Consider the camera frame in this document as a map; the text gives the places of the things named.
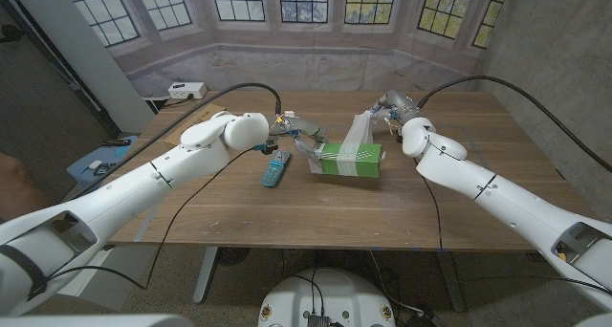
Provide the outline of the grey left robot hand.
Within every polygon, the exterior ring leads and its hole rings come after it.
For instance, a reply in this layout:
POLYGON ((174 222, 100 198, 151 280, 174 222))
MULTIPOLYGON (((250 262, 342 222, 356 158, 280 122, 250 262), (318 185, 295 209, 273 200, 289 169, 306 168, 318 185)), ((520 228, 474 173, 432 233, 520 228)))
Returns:
POLYGON ((325 131, 312 120, 278 115, 267 117, 269 137, 267 143, 276 144, 281 137, 292 137, 295 149, 306 156, 313 164, 320 165, 320 157, 315 147, 327 143, 325 131))

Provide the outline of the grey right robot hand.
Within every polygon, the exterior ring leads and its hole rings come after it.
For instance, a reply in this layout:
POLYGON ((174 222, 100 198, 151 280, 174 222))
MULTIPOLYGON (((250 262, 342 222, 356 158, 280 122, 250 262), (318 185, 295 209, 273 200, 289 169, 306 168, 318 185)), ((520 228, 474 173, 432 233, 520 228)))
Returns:
POLYGON ((394 90, 387 91, 371 107, 370 118, 373 120, 395 120, 405 125, 412 120, 423 121, 420 107, 414 100, 394 90))

